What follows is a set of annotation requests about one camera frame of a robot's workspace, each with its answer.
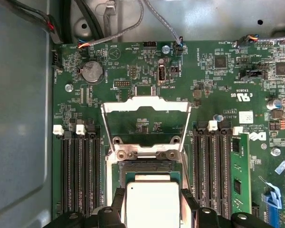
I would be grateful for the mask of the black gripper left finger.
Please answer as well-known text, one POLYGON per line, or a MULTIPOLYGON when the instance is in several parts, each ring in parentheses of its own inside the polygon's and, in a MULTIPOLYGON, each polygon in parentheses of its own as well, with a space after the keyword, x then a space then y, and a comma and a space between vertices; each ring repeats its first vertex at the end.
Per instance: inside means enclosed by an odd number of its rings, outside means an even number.
POLYGON ((125 199, 125 189, 117 188, 111 206, 97 208, 97 212, 85 217, 79 212, 67 212, 49 222, 47 228, 124 228, 121 212, 125 199))

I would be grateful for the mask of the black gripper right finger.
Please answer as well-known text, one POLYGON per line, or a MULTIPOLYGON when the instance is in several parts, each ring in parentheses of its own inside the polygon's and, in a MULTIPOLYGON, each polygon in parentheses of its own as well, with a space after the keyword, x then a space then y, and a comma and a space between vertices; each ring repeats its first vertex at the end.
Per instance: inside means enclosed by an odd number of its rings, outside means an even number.
POLYGON ((267 223, 256 216, 237 212, 230 219, 218 215, 215 210, 200 207, 189 189, 181 189, 182 228, 266 228, 267 223))

